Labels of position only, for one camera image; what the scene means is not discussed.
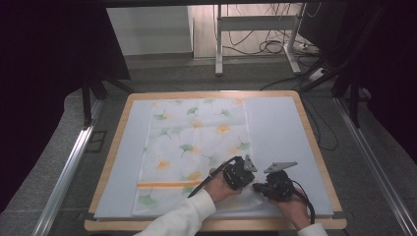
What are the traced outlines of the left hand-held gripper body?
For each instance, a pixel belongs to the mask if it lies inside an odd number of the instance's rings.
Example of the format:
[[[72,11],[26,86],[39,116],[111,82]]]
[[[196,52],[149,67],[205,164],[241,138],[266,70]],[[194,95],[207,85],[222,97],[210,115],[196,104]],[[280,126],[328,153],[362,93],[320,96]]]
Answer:
[[[238,190],[250,184],[255,179],[254,172],[257,171],[249,155],[234,156],[226,162],[223,178],[232,190]]]

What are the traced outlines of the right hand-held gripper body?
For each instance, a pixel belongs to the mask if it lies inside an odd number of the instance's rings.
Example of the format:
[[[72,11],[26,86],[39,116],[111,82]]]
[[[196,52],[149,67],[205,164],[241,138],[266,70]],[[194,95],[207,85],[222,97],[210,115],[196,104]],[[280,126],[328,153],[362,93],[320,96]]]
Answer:
[[[273,162],[264,172],[267,175],[267,186],[263,195],[278,202],[287,202],[294,193],[292,180],[285,172],[286,168],[297,165],[292,162]]]

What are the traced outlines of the leaf print mesh zipper bag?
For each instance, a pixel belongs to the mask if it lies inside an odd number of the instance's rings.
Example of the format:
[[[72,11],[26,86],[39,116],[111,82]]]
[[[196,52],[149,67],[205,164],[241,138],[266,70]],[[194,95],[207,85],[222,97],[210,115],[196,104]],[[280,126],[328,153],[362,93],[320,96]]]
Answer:
[[[171,211],[212,168],[251,154],[242,98],[152,101],[132,214],[158,217]]]

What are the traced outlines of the person's left hand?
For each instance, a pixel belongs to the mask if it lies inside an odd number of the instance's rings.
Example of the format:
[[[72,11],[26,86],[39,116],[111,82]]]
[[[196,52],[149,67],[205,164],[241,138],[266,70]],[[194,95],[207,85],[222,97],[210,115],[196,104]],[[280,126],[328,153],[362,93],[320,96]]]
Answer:
[[[213,175],[214,171],[214,168],[209,171],[212,178],[207,184],[205,184],[204,189],[208,192],[215,204],[224,201],[230,196],[240,195],[242,193],[241,189],[231,189],[224,181],[222,174],[217,173],[216,175]]]

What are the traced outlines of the person's right hand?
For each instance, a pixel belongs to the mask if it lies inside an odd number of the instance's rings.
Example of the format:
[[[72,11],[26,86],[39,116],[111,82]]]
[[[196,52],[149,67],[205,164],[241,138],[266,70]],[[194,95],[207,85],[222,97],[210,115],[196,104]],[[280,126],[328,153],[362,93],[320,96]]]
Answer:
[[[296,230],[302,230],[311,225],[307,206],[296,194],[293,194],[290,200],[286,202],[278,202],[273,199],[268,199],[268,202],[277,206],[282,215],[293,224]]]

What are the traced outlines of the white table mat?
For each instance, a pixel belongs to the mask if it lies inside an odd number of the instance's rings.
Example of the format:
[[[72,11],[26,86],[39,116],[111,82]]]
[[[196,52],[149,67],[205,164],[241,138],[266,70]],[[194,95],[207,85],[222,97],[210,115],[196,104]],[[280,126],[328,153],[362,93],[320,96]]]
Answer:
[[[296,161],[297,165],[286,170],[289,177],[306,190],[318,216],[331,215],[333,210],[311,148],[312,139],[307,136],[294,99],[290,96],[242,99],[252,144],[249,156],[258,169],[256,182],[266,181],[264,170],[273,162]],[[135,100],[129,109],[115,162],[94,214],[97,218],[153,218],[132,214],[152,101]]]

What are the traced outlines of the black metal stand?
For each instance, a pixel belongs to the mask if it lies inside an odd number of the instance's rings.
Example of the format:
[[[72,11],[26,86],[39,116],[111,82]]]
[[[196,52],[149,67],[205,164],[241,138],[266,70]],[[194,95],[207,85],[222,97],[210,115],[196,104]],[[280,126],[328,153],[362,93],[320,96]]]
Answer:
[[[107,90],[104,87],[104,82],[108,82],[111,85],[127,92],[135,93],[136,91],[123,84],[118,80],[113,80],[106,77],[99,76],[85,76],[82,79],[82,95],[83,95],[83,109],[84,109],[84,129],[86,130],[92,124],[92,110],[90,102],[90,93],[92,92],[96,99],[103,100],[107,97]]]
[[[321,84],[335,78],[330,90],[333,97],[343,97],[348,90],[348,115],[356,128],[360,127],[358,121],[358,103],[360,101],[360,79],[355,76],[359,69],[359,60],[365,52],[365,46],[377,27],[386,8],[383,0],[367,0],[368,8],[353,30],[334,48],[333,54],[340,52],[342,59],[335,67],[306,86],[301,86],[301,92],[308,92]]]

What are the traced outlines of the white power adapter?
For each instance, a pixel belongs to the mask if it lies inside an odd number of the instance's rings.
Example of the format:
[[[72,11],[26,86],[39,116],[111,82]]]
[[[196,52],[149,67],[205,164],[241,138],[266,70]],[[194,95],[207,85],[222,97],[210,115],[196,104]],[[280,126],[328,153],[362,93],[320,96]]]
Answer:
[[[323,76],[326,72],[327,72],[326,69],[319,68],[309,77],[309,80],[313,82],[313,81],[319,79],[321,76]]]

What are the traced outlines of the white power strip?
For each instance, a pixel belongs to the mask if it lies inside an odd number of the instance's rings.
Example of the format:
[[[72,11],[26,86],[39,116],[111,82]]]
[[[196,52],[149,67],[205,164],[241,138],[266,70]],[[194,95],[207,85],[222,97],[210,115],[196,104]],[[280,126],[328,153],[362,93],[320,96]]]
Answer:
[[[302,42],[296,42],[293,45],[293,51],[297,54],[319,54],[321,52],[317,46]]]

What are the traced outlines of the dark curtain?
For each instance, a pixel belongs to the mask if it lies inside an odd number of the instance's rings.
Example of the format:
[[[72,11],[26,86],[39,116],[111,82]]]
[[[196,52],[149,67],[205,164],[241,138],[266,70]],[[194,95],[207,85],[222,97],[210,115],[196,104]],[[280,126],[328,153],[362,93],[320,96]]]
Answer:
[[[0,0],[0,213],[40,158],[68,94],[129,73],[106,8]]]
[[[417,163],[417,0],[383,0],[385,11],[355,76],[370,93],[369,109]],[[334,48],[353,30],[367,0],[316,0],[306,7],[299,34],[335,67]]]

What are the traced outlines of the white cabinet panel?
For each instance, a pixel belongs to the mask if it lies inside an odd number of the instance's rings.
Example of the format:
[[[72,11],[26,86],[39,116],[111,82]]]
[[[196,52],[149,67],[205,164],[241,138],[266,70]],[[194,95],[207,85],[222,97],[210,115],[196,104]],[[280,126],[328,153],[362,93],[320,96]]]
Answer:
[[[192,18],[187,6],[106,9],[122,53],[190,53]]]

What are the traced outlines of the aluminium floor rail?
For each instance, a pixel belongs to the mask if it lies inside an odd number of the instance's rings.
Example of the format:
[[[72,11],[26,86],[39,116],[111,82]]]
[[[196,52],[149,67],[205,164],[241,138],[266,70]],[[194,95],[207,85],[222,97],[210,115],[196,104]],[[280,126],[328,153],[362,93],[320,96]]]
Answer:
[[[88,145],[93,128],[96,124],[98,115],[101,111],[103,102],[97,100],[90,110],[91,121],[83,128],[76,142],[67,158],[67,161],[61,171],[61,174],[51,192],[51,195],[38,219],[38,222],[31,233],[31,236],[47,236],[57,216],[59,208],[61,207],[68,189],[71,185],[72,179],[77,171],[79,163]]]
[[[349,109],[343,98],[335,98],[333,100],[353,136],[357,147],[360,149],[368,168],[370,169],[374,179],[381,189],[388,206],[390,207],[399,226],[405,236],[417,236],[417,224],[414,222],[412,215],[400,195],[389,181],[386,173],[383,171],[375,153],[371,149],[368,141],[364,137],[360,128],[357,128],[349,116]]]

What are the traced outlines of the white metal desk frame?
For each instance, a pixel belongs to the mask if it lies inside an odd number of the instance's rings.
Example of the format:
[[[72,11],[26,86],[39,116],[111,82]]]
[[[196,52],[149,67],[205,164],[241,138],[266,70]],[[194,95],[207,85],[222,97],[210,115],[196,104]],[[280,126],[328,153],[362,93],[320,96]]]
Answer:
[[[223,16],[222,6],[217,5],[216,20],[214,22],[216,32],[215,74],[223,74],[223,44],[222,33],[224,31],[260,31],[282,30],[289,31],[289,39],[283,43],[282,49],[289,65],[295,75],[301,74],[301,69],[293,54],[294,42],[301,24],[305,3],[302,3],[295,15],[262,15],[262,16]]]

